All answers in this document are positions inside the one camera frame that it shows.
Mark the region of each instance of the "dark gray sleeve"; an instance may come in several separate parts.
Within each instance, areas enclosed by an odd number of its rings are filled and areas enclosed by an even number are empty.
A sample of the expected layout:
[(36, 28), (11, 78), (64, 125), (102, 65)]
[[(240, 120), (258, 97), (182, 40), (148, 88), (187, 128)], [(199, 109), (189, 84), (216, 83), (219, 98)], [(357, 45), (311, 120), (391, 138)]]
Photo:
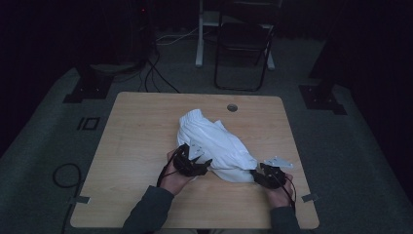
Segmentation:
[(291, 207), (275, 208), (270, 211), (273, 234), (300, 234), (297, 217)]
[(161, 229), (167, 221), (174, 196), (164, 188), (149, 186), (131, 211), (121, 234), (139, 234)]

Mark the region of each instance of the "person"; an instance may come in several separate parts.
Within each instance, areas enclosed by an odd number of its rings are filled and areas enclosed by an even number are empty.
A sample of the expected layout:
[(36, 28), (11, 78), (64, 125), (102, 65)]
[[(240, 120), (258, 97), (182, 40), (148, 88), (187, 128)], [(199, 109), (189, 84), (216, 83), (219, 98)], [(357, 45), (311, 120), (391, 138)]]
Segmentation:
[[(174, 150), (168, 153), (168, 160)], [(173, 163), (169, 164), (162, 178), (160, 186), (149, 186), (142, 199), (132, 209), (130, 216), (126, 219), (122, 227), (121, 234), (141, 234), (158, 231), (167, 221), (168, 212), (173, 198), (179, 194), (185, 185), (193, 179), (175, 173), (176, 168)], [(292, 194), (291, 181), (292, 175), (286, 174), (289, 178), (284, 188)], [(290, 205), (290, 198), (281, 188), (264, 188), (271, 207), (271, 226), (272, 232), (277, 234), (301, 233), (294, 210)]]

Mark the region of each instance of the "white garment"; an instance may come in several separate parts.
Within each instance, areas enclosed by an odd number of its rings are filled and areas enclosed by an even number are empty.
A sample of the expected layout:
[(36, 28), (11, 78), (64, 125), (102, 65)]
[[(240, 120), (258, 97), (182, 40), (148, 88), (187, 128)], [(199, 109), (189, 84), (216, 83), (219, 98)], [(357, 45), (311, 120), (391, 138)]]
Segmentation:
[(212, 123), (200, 109), (194, 109), (182, 116), (179, 124), (178, 145), (195, 142), (205, 153), (197, 163), (212, 159), (210, 169), (220, 178), (230, 182), (254, 182), (249, 170), (256, 169), (257, 161), (221, 121)]

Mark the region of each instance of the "table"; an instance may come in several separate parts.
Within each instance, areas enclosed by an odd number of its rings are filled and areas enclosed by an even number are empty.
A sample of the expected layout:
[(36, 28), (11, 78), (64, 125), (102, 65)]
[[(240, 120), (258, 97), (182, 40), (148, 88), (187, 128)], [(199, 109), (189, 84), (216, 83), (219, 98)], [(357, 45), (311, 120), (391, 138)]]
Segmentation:
[[(204, 61), (204, 26), (218, 26), (219, 14), (215, 11), (204, 11), (204, 0), (200, 0), (200, 12), (198, 16), (198, 46), (195, 65), (203, 66)], [(273, 56), (268, 56), (267, 67), (269, 70), (274, 70)]]
[[(238, 107), (227, 110), (228, 104)], [(149, 184), (156, 185), (176, 147), (178, 119), (200, 108), (210, 121), (224, 126), (257, 160), (273, 156), (290, 161), (297, 188), (301, 228), (319, 225), (294, 138), (279, 97), (120, 93), (114, 103), (81, 191), (74, 227), (122, 227)], [(231, 183), (212, 172), (190, 182), (175, 197), (165, 228), (269, 228), (269, 207), (260, 185)]]

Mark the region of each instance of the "black stand base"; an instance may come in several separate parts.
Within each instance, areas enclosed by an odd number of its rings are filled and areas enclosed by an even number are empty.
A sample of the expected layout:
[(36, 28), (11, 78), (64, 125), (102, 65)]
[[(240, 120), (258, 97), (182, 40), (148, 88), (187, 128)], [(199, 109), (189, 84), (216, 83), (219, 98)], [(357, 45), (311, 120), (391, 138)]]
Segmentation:
[(337, 103), (332, 93), (326, 98), (319, 98), (317, 86), (298, 86), (308, 109), (332, 110), (336, 115), (347, 115), (342, 104)]
[(81, 103), (83, 99), (105, 99), (112, 85), (113, 77), (99, 77), (96, 80), (96, 85), (85, 88), (85, 82), (81, 78), (72, 94), (66, 95), (63, 103)]

